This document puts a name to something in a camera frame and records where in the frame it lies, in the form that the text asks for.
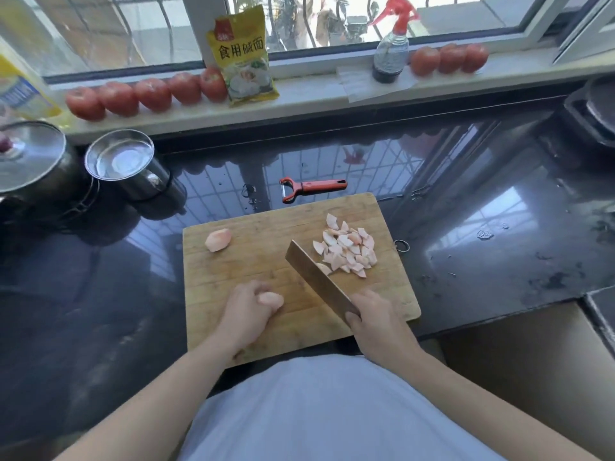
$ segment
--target yellow bottle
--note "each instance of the yellow bottle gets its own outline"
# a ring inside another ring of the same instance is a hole
[[[45,82],[10,46],[0,42],[0,102],[21,118],[41,120],[63,112],[50,95]]]

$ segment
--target knife blade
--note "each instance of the knife blade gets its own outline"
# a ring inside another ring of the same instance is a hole
[[[361,313],[350,301],[350,298],[318,268],[318,265],[295,240],[290,241],[285,258],[295,271],[301,275],[301,278],[344,322],[346,322],[344,314],[347,311],[361,317]]]

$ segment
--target black countertop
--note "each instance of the black countertop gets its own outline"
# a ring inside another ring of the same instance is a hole
[[[283,176],[349,182],[295,203],[381,199],[393,238],[410,245],[402,261],[419,337],[614,284],[615,165],[578,158],[595,154],[562,119],[578,86],[415,106],[401,118],[363,110],[335,125],[167,136],[157,146],[176,152],[164,160],[188,191],[185,214],[154,205],[150,218],[163,219],[146,219],[103,185],[62,230],[1,226],[0,444],[84,430],[181,356],[182,230],[282,208]],[[356,348],[347,339],[304,353],[331,351]],[[218,388],[274,361],[231,369]]]

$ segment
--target person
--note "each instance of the person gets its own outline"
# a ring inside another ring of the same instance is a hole
[[[265,283],[238,285],[206,340],[121,405],[60,461],[596,460],[423,352],[373,291],[346,313],[364,356],[281,362],[205,399],[265,329]]]

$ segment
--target metal ring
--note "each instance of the metal ring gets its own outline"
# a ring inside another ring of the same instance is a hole
[[[407,249],[405,251],[401,250],[399,247],[397,247],[397,243],[403,244],[404,246],[407,247]],[[410,250],[410,245],[403,239],[396,239],[395,241],[393,241],[393,244],[395,244],[395,248],[397,249],[397,252],[403,253],[403,252],[408,252]]]

